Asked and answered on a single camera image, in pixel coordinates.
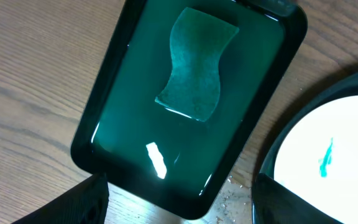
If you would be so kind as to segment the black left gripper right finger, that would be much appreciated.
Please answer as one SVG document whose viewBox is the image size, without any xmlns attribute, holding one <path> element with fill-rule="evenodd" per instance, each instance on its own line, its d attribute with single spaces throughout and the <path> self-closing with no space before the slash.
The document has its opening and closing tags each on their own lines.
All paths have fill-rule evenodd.
<svg viewBox="0 0 358 224">
<path fill-rule="evenodd" d="M 263 173 L 252 186 L 252 201 L 255 224 L 338 223 Z"/>
</svg>

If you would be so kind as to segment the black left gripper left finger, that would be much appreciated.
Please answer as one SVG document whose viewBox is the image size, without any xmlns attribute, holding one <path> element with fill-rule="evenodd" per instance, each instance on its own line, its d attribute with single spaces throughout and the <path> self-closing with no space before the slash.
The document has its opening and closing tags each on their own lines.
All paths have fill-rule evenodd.
<svg viewBox="0 0 358 224">
<path fill-rule="evenodd" d="M 109 203 L 105 174 L 94 174 L 14 224 L 103 224 Z"/>
</svg>

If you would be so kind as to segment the white plate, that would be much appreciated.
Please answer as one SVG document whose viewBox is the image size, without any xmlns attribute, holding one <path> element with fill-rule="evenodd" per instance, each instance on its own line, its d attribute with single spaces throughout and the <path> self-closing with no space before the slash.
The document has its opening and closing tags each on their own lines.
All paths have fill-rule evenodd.
<svg viewBox="0 0 358 224">
<path fill-rule="evenodd" d="M 358 223 L 358 96 L 325 103 L 286 134 L 273 178 L 343 223 Z"/>
</svg>

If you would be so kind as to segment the green scouring sponge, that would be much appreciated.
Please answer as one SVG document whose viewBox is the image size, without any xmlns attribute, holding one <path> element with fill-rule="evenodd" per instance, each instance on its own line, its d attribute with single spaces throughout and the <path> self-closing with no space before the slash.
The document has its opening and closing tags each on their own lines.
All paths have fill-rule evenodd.
<svg viewBox="0 0 358 224">
<path fill-rule="evenodd" d="M 219 60 L 239 28 L 186 7 L 170 33 L 172 71 L 155 102 L 197 121 L 207 121 L 220 94 Z"/>
</svg>

